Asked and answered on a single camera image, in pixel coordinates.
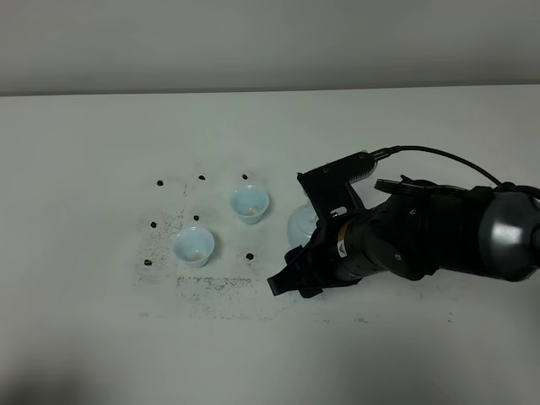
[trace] translucent cup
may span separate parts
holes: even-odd
[[[172,251],[189,267],[204,266],[214,248],[213,236],[200,226],[182,229],[172,240]]]
[[[287,223],[287,239],[290,247],[306,246],[317,227],[317,214],[308,202],[296,208]]]
[[[245,224],[256,224],[268,208],[268,193],[255,186],[242,186],[233,191],[229,204]]]

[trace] table surface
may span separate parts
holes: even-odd
[[[419,144],[540,186],[539,105],[531,85],[1,98],[2,372],[77,374],[97,403],[537,403],[539,278],[383,274],[311,300],[266,279],[297,172]],[[401,174],[488,184],[403,152],[355,189],[373,206]],[[228,204],[247,182],[271,198],[253,226]],[[194,215],[217,243],[200,269],[170,251]]]

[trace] gray wall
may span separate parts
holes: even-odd
[[[3,0],[0,93],[540,78],[529,0]]]

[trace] white cup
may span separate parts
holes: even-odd
[[[287,223],[287,239],[291,248],[306,246],[317,227],[317,213],[310,202],[296,208]]]
[[[256,224],[268,208],[268,193],[255,186],[242,186],[233,191],[229,204],[245,224]]]
[[[172,240],[172,251],[189,267],[204,266],[214,248],[213,235],[200,226],[182,229]]]

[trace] wire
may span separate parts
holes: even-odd
[[[537,200],[540,200],[540,190],[538,190],[536,187],[532,187],[532,186],[516,186],[516,189],[519,192],[524,192],[525,194],[528,194],[529,196],[534,197]]]
[[[469,162],[468,160],[464,158],[460,158],[459,156],[455,156],[454,154],[449,154],[448,152],[444,152],[442,150],[438,150],[435,148],[427,148],[425,146],[397,145],[397,146],[392,146],[391,148],[383,148],[383,149],[376,150],[371,155],[373,156],[375,161],[378,161],[378,160],[387,158],[388,156],[392,154],[396,154],[397,152],[401,152],[402,150],[414,150],[418,152],[427,152],[428,154],[438,154],[439,156],[444,156],[445,158],[452,159],[452,160],[455,160],[456,162],[463,163],[464,165],[469,166],[471,169],[474,169],[478,173],[486,176],[497,186],[500,186],[500,184],[502,184],[499,180],[497,180],[495,176],[489,174],[489,172],[482,169],[480,166],[475,165],[474,163]]]

